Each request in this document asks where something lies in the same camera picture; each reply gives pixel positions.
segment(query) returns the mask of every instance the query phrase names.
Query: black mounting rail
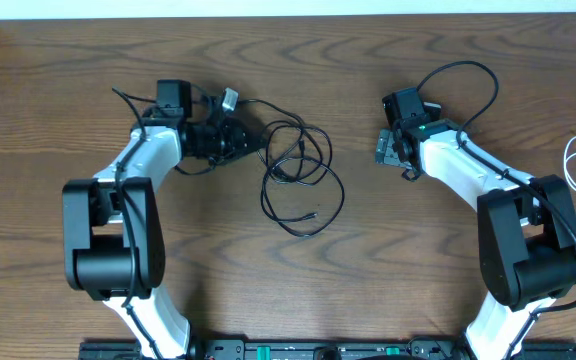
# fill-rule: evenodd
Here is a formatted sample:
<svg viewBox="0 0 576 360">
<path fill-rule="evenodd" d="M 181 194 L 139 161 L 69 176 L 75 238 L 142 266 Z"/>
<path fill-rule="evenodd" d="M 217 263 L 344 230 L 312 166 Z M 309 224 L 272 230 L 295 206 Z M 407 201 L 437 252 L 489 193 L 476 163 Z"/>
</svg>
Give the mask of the black mounting rail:
<svg viewBox="0 0 576 360">
<path fill-rule="evenodd" d="M 205 342 L 206 360 L 448 360 L 452 340 L 423 337 L 423 340 L 390 343 L 301 343 L 244 342 L 210 340 Z M 138 343 L 82 343 L 79 360 L 145 360 Z M 513 360 L 576 360 L 576 343 L 524 343 Z"/>
</svg>

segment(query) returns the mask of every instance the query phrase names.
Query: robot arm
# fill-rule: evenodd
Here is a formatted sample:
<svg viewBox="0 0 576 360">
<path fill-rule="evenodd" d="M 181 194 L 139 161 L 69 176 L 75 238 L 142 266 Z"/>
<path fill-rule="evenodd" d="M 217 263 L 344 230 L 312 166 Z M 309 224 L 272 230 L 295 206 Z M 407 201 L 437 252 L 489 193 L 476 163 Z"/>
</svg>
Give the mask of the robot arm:
<svg viewBox="0 0 576 360">
<path fill-rule="evenodd" d="M 257 144 L 256 134 L 245 124 L 229 117 L 238 100 L 235 91 L 226 89 L 219 98 L 204 97 L 210 102 L 208 117 L 200 123 L 189 123 L 191 84 L 160 80 L 154 110 L 140 117 L 140 126 L 135 125 L 119 156 L 93 178 L 71 180 L 63 189 L 68 283 L 113 309 L 139 340 L 145 358 L 202 358 L 194 354 L 190 323 L 174 307 L 161 284 L 165 250 L 155 193 L 168 172 L 179 169 L 184 155 L 210 159 L 214 166 L 234 161 L 263 145 Z M 120 187 L 125 207 L 120 204 Z M 131 219 L 135 261 L 122 209 Z M 97 235 L 93 231 L 112 223 L 122 223 L 123 233 Z"/>
<path fill-rule="evenodd" d="M 574 243 L 536 199 L 458 146 L 457 126 L 439 119 L 440 106 L 423 103 L 415 88 L 383 101 L 391 129 L 380 132 L 377 163 L 405 168 L 402 176 L 410 181 L 422 174 L 436 178 L 477 212 L 480 267 L 490 292 L 466 330 L 464 354 L 469 355 L 461 358 L 503 359 L 531 312 L 551 306 L 576 284 Z M 484 161 L 506 169 L 558 208 L 570 209 L 567 220 L 576 231 L 572 199 L 563 180 L 554 175 L 536 179 L 503 164 L 470 142 L 466 134 L 461 139 Z M 522 226 L 542 224 L 543 234 L 524 237 Z M 521 350 L 521 340 L 512 354 Z M 453 356 L 459 359 L 461 354 Z"/>
</svg>

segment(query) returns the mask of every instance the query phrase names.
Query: green connector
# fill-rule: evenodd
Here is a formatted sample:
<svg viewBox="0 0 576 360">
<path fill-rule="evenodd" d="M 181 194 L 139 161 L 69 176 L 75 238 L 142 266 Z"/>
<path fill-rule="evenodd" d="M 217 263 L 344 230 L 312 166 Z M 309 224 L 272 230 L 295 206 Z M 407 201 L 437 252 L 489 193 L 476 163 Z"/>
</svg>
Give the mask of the green connector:
<svg viewBox="0 0 576 360">
<path fill-rule="evenodd" d="M 270 346 L 257 347 L 257 360 L 270 360 Z"/>
<path fill-rule="evenodd" d="M 386 348 L 386 355 L 399 355 L 399 348 Z"/>
</svg>

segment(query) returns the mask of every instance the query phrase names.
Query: black cable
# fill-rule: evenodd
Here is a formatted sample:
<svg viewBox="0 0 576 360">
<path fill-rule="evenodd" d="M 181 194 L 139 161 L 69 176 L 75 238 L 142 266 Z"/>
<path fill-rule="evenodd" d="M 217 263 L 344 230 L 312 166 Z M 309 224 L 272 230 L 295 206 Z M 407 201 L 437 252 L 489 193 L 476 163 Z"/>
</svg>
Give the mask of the black cable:
<svg viewBox="0 0 576 360">
<path fill-rule="evenodd" d="M 148 334 L 148 332 L 144 328 L 141 321 L 139 321 L 139 318 L 137 317 L 137 314 L 135 314 L 135 311 L 134 311 L 132 305 L 126 306 L 126 312 L 128 313 L 128 316 L 130 316 L 132 321 L 135 323 L 135 326 L 137 327 L 137 329 L 139 329 L 139 332 L 146 338 L 146 341 L 148 341 L 148 346 L 150 346 L 150 349 L 152 350 L 153 354 L 155 354 L 155 358 L 157 360 L 163 360 L 164 357 L 161 355 L 161 352 L 157 348 L 157 344 L 155 343 L 155 339 L 153 339 Z"/>
<path fill-rule="evenodd" d="M 128 152 L 126 152 L 126 155 L 124 155 L 124 157 L 121 160 L 119 160 L 115 165 L 115 191 L 117 193 L 117 200 L 119 202 L 119 207 L 123 215 L 124 224 L 126 225 L 126 235 L 128 236 L 128 243 L 130 244 L 130 285 L 128 287 L 128 294 L 126 295 L 126 299 L 121 304 L 121 307 L 126 309 L 126 313 L 133 320 L 135 326 L 137 327 L 141 335 L 144 338 L 146 338 L 157 360 L 163 360 L 164 358 L 163 356 L 161 356 L 161 353 L 159 352 L 159 349 L 157 348 L 155 341 L 143 327 L 143 325 L 139 321 L 139 318 L 137 317 L 137 314 L 135 314 L 135 312 L 133 311 L 132 305 L 130 305 L 130 301 L 134 297 L 135 287 L 137 285 L 138 258 L 137 258 L 137 246 L 135 244 L 134 229 L 132 227 L 132 222 L 130 219 L 130 214 L 128 212 L 128 206 L 126 201 L 127 198 L 129 199 L 129 195 L 123 186 L 123 182 L 121 181 L 121 174 L 126 171 L 126 164 L 128 163 L 128 161 L 130 161 L 130 159 L 137 152 L 139 147 L 146 142 L 147 139 L 146 128 L 144 126 L 143 119 L 141 118 L 141 116 L 139 116 L 139 112 L 137 111 L 135 105 L 130 101 L 130 98 L 126 96 L 126 94 L 124 94 L 123 92 L 119 91 L 114 87 L 112 88 L 112 90 L 117 95 L 119 95 L 128 104 L 128 106 L 130 106 L 130 109 L 135 114 L 135 117 L 137 118 L 137 122 L 139 123 L 139 127 L 141 129 L 141 134 L 139 135 L 139 139 L 137 140 L 137 142 L 128 150 Z"/>
<path fill-rule="evenodd" d="M 270 134 L 267 139 L 267 143 L 264 149 L 265 155 L 262 155 L 261 150 L 257 150 L 259 160 L 266 167 L 266 172 L 264 173 L 264 177 L 261 182 L 261 192 L 260 192 L 261 209 L 270 220 L 275 221 L 279 226 L 281 226 L 284 230 L 286 230 L 289 234 L 293 236 L 309 237 L 318 234 L 326 227 L 328 227 L 335 220 L 337 215 L 339 215 L 339 212 L 341 211 L 346 198 L 346 193 L 344 190 L 343 183 L 341 182 L 341 179 L 339 179 L 339 176 L 337 176 L 337 174 L 330 168 L 333 156 L 332 142 L 330 141 L 330 137 L 322 129 L 306 125 L 305 121 L 299 115 L 283 110 L 280 107 L 265 100 L 247 99 L 237 102 L 238 105 L 253 104 L 253 103 L 264 104 L 274 109 L 275 111 L 295 120 L 295 121 L 291 120 L 273 121 L 264 126 L 264 128 L 261 131 L 261 133 L 263 134 L 266 130 L 274 127 L 270 131 Z M 275 159 L 271 159 L 270 144 L 272 143 L 273 136 L 275 136 L 276 133 L 282 130 L 288 130 L 288 129 L 298 130 L 299 136 L 292 143 L 292 145 L 290 145 L 286 150 L 284 150 L 281 153 L 281 155 L 279 155 Z M 321 150 L 321 147 L 319 146 L 315 138 L 312 136 L 310 131 L 316 132 L 326 139 L 329 149 L 327 161 L 324 161 L 323 151 Z M 314 148 L 317 151 L 318 159 L 305 154 L 306 142 L 304 138 L 307 139 L 308 142 L 310 142 L 314 146 Z M 296 148 L 299 148 L 299 156 L 290 156 L 290 153 Z M 295 175 L 289 175 L 282 169 L 282 165 L 289 161 L 299 161 L 299 167 Z M 303 173 L 304 162 L 313 163 L 315 164 L 315 166 L 310 171 Z M 312 182 L 305 181 L 307 178 L 315 174 L 320 169 L 322 169 L 323 171 L 322 174 L 317 179 L 315 179 Z M 311 212 L 296 218 L 280 218 L 275 212 L 270 202 L 270 198 L 268 197 L 268 190 L 267 190 L 268 180 L 272 179 L 277 184 L 298 184 L 302 186 L 314 186 L 317 185 L 329 173 L 335 179 L 335 181 L 337 181 L 337 184 L 339 184 L 339 188 L 341 190 L 341 201 L 339 202 L 339 205 L 335 210 L 334 214 L 323 225 L 309 232 L 297 231 L 291 228 L 290 226 L 286 225 L 288 223 L 297 223 L 301 221 L 314 219 L 317 217 L 317 213 Z"/>
<path fill-rule="evenodd" d="M 208 159 L 208 167 L 203 169 L 203 170 L 199 170 L 197 172 L 191 173 L 191 172 L 188 172 L 188 171 L 182 169 L 179 165 L 175 165 L 175 170 L 177 172 L 179 172 L 181 175 L 194 176 L 194 175 L 208 174 L 209 172 L 215 170 L 216 167 L 217 167 L 217 163 L 215 162 L 215 160 L 213 158 L 210 158 L 210 159 Z"/>
<path fill-rule="evenodd" d="M 490 70 L 487 66 L 485 66 L 479 62 L 476 62 L 476 61 L 469 61 L 469 60 L 468 61 L 457 61 L 454 63 L 444 65 L 444 66 L 436 69 L 435 71 L 431 72 L 430 74 L 428 74 L 428 76 L 426 76 L 421 81 L 421 83 L 419 83 L 419 85 L 417 86 L 417 91 L 419 91 L 421 89 L 421 87 L 426 83 L 426 81 L 428 81 L 435 74 L 437 74 L 443 70 L 446 70 L 448 68 L 451 68 L 454 66 L 459 66 L 459 65 L 473 65 L 473 66 L 477 66 L 477 67 L 481 68 L 482 70 L 484 70 L 485 72 L 487 72 L 490 75 L 490 77 L 492 78 L 492 80 L 494 82 L 495 88 L 494 88 L 493 95 L 492 95 L 490 101 L 488 101 L 488 103 L 486 104 L 486 106 L 484 106 L 479 112 L 477 112 L 473 117 L 471 117 L 468 121 L 466 121 L 465 123 L 463 123 L 459 127 L 457 134 L 456 134 L 458 146 L 463 148 L 464 151 L 468 155 L 472 156 L 474 159 L 478 160 L 479 162 L 481 162 L 485 166 L 489 167 L 490 169 L 492 169 L 494 172 L 496 172 L 497 174 L 499 174 L 503 178 L 508 179 L 509 181 L 516 184 L 517 186 L 519 186 L 523 190 L 527 191 L 531 196 L 533 196 L 535 199 L 537 199 L 539 201 L 539 203 L 541 204 L 541 206 L 543 206 L 546 210 L 548 210 L 554 218 L 559 220 L 559 222 L 562 224 L 562 226 L 564 227 L 566 232 L 572 238 L 572 240 L 575 244 L 575 249 L 576 249 L 576 233 L 572 229 L 572 227 L 570 226 L 568 221 L 563 217 L 563 215 L 561 214 L 559 209 L 557 209 L 550 201 L 548 201 L 546 198 L 544 198 L 538 191 L 536 191 L 532 187 L 528 186 L 527 184 L 525 184 L 521 180 L 510 175 L 509 174 L 510 169 L 504 169 L 504 170 L 499 169 L 496 166 L 494 166 L 493 164 L 491 164 L 489 161 L 487 161 L 486 159 L 479 156 L 477 153 L 475 153 L 472 149 L 470 149 L 467 146 L 467 141 L 462 140 L 462 138 L 461 138 L 461 134 L 463 133 L 464 129 L 466 127 L 468 127 L 477 117 L 479 117 L 479 115 L 483 114 L 484 111 L 486 111 L 493 104 L 495 99 L 497 98 L 497 94 L 499 92 L 499 81 L 497 80 L 497 76 L 494 74 L 494 72 L 492 70 Z M 515 349 L 517 344 L 519 344 L 519 342 L 521 342 L 521 340 L 526 336 L 526 334 L 528 333 L 528 330 L 530 329 L 532 324 L 534 324 L 539 319 L 539 316 L 541 314 L 545 314 L 545 313 L 549 313 L 549 312 L 565 311 L 565 310 L 570 310 L 570 309 L 574 309 L 574 308 L 576 308 L 576 300 L 574 300 L 568 304 L 564 304 L 564 305 L 557 305 L 557 306 L 553 306 L 553 307 L 539 308 L 539 309 L 533 310 L 530 313 L 528 320 L 526 321 L 526 323 L 523 325 L 523 327 L 521 328 L 521 330 L 517 334 L 517 337 L 509 344 L 509 347 L 508 347 L 508 350 L 506 352 L 506 355 L 504 356 L 504 359 L 506 359 L 506 360 L 511 359 L 513 350 Z"/>
<path fill-rule="evenodd" d="M 137 123 L 139 124 L 139 129 L 141 129 L 141 136 L 145 137 L 146 136 L 146 126 L 144 125 L 144 119 L 142 119 L 142 117 L 139 116 L 139 111 L 137 111 L 135 104 L 133 104 L 132 101 L 130 101 L 130 98 L 128 98 L 128 96 L 126 94 L 124 94 L 121 90 L 117 89 L 116 87 L 113 87 L 112 91 L 115 94 L 119 95 L 119 97 L 122 98 L 126 102 L 126 104 L 128 104 L 128 106 L 130 107 L 130 110 L 132 110 L 132 113 L 137 118 Z"/>
<path fill-rule="evenodd" d="M 123 94 L 126 95 L 126 97 L 127 97 L 128 99 L 132 99 L 132 100 L 136 100 L 136 101 L 141 101 L 141 102 L 152 103 L 152 104 L 156 104 L 156 103 L 157 103 L 157 101 L 156 101 L 156 100 L 153 100 L 153 99 L 146 99 L 146 98 L 142 98 L 142 97 L 139 97 L 139 96 L 134 96 L 134 95 L 126 94 L 126 93 L 123 93 Z"/>
<path fill-rule="evenodd" d="M 206 100 L 206 104 L 208 105 L 208 112 L 206 113 L 206 117 L 204 117 L 204 119 L 201 122 L 207 123 L 215 111 L 215 104 L 213 104 L 212 99 L 210 98 L 206 90 L 204 90 L 204 88 L 195 84 L 190 84 L 190 86 L 199 91 L 199 93 L 201 94 L 201 97 L 199 98 L 200 103 L 202 100 Z"/>
</svg>

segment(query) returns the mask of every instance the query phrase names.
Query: wood grain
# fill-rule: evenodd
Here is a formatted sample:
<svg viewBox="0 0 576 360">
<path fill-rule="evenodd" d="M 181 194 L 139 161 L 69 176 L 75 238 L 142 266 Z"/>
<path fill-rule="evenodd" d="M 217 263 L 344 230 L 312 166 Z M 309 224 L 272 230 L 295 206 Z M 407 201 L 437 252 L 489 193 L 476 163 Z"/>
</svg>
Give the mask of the wood grain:
<svg viewBox="0 0 576 360">
<path fill-rule="evenodd" d="M 127 141 L 131 114 L 111 86 L 152 96 L 160 78 L 230 86 L 301 114 L 331 136 L 347 191 L 330 228 L 295 239 L 259 208 L 255 157 L 169 175 L 158 195 L 165 282 L 196 328 L 264 339 L 457 334 L 485 293 L 475 214 L 439 182 L 407 183 L 373 157 L 380 99 L 461 59 L 484 62 L 502 86 L 474 140 L 519 169 L 561 175 L 576 134 L 576 14 L 0 22 L 0 359 L 73 359 L 86 338 L 131 337 L 66 284 L 60 193 Z M 491 90 L 463 68 L 424 95 L 461 122 Z M 323 214 L 338 189 L 272 196 L 281 211 Z M 576 310 L 544 316 L 531 336 L 576 340 Z"/>
</svg>

